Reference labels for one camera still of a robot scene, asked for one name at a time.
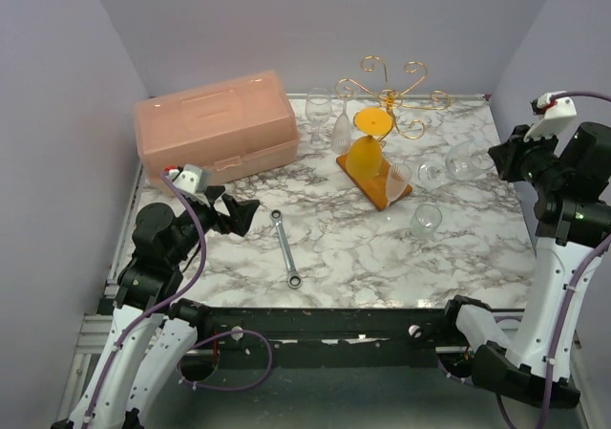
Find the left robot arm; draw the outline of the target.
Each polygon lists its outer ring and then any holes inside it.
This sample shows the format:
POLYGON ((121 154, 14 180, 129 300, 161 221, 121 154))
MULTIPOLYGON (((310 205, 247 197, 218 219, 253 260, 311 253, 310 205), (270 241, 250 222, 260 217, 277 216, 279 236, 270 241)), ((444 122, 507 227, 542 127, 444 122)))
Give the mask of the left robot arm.
POLYGON ((238 201, 223 187, 205 203, 177 196, 184 211, 144 206, 132 235, 135 250, 118 278, 109 335, 87 389, 56 428, 140 428, 173 369, 212 333, 210 309, 184 298, 181 263, 193 248, 206 254, 205 234, 244 236, 260 201, 238 201))

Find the short clear goblet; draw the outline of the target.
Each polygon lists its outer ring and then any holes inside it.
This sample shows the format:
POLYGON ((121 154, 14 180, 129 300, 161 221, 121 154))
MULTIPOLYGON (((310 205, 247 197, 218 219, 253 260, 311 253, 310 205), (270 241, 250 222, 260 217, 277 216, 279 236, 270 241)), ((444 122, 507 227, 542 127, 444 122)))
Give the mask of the short clear goblet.
POLYGON ((438 207, 433 204, 421 204, 411 217, 410 234, 421 239, 431 238, 439 228, 442 219, 443 216, 438 207))

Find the yellow plastic wine glass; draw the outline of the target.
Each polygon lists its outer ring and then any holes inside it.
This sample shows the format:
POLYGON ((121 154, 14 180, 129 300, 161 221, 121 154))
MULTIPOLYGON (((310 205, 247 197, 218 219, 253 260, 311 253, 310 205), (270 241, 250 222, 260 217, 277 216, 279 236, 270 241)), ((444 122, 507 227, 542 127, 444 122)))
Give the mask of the yellow plastic wine glass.
POLYGON ((363 136, 350 147, 346 168, 357 180, 372 179, 378 175, 382 163, 382 141, 393 126, 390 114, 379 107, 368 107, 359 111, 353 124, 363 136))

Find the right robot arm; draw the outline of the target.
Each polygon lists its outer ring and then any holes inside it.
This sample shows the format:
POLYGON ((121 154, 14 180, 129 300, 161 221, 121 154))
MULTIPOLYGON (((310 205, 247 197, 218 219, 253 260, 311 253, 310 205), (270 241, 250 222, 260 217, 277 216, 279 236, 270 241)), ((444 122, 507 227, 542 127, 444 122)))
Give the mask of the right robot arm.
POLYGON ((498 176, 537 192, 536 266, 516 333, 508 337, 484 303, 456 296, 439 321, 441 337, 474 350, 474 386, 533 406, 570 409, 571 345, 589 281, 610 247, 610 129, 583 122, 560 155, 558 138, 529 139, 519 125, 489 148, 498 176))

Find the ribbed clear champagne flute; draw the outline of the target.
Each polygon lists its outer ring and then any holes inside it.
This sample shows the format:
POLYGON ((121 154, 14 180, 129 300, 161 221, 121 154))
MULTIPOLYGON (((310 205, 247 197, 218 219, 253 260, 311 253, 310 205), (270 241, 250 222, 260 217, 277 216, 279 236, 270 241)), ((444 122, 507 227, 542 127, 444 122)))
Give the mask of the ribbed clear champagne flute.
POLYGON ((331 151, 337 155, 347 153, 351 144, 351 127, 347 107, 348 99, 345 97, 342 112, 334 123, 330 140, 331 151))

